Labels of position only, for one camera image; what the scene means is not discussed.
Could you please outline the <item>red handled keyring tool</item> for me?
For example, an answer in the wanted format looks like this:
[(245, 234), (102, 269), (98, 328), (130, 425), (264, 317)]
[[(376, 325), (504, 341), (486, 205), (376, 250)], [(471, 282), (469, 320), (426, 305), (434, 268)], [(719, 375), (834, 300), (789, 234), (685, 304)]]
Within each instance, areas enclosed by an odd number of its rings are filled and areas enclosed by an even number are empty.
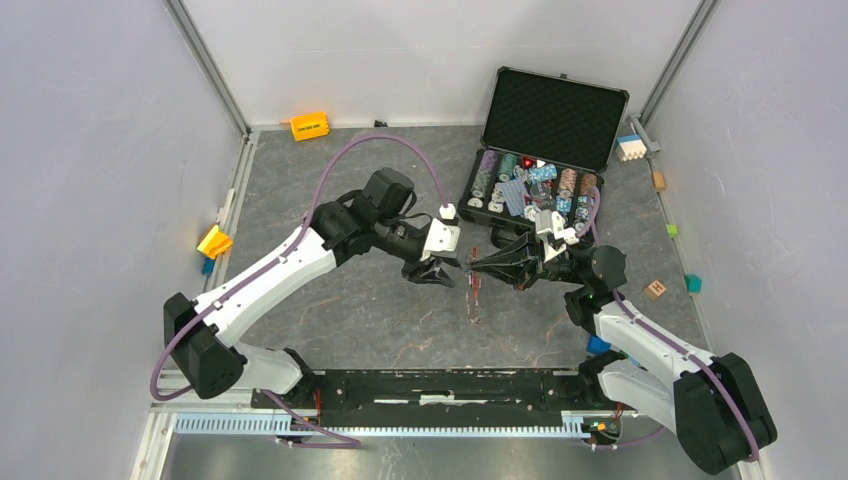
[(479, 290), (481, 286), (481, 280), (477, 272), (471, 269), (471, 262), (478, 258), (478, 247), (473, 246), (470, 254), (466, 258), (465, 262), (465, 274), (468, 279), (468, 292), (466, 293), (466, 306), (469, 320), (472, 325), (477, 325), (480, 322), (480, 316), (478, 314), (479, 309)]

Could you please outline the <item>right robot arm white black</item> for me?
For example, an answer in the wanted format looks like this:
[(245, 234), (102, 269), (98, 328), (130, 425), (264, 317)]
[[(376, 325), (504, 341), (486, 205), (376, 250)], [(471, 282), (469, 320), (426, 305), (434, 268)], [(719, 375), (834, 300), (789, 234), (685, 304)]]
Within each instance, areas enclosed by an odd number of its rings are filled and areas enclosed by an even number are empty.
[(673, 433), (689, 459), (717, 475), (755, 462), (778, 438), (777, 427), (749, 364), (684, 342), (623, 298), (626, 256), (619, 249), (558, 242), (555, 250), (526, 234), (504, 249), (472, 260), (471, 271), (525, 290), (538, 280), (565, 282), (571, 321), (611, 345), (579, 367), (580, 400), (635, 408)]

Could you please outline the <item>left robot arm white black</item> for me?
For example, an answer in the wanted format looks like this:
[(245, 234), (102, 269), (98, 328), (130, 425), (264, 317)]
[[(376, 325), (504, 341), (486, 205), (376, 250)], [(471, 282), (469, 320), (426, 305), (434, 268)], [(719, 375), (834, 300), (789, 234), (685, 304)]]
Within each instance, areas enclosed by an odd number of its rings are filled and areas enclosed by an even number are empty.
[(402, 260), (401, 274), (415, 284), (453, 287), (445, 265), (457, 266), (461, 230), (455, 204), (439, 209), (423, 227), (409, 224), (412, 181), (391, 168), (366, 186), (318, 205), (304, 225), (230, 281), (188, 298), (177, 292), (163, 305), (165, 356), (188, 384), (178, 390), (215, 398), (232, 387), (268, 389), (290, 407), (314, 394), (294, 353), (242, 343), (244, 333), (307, 283), (376, 248)]

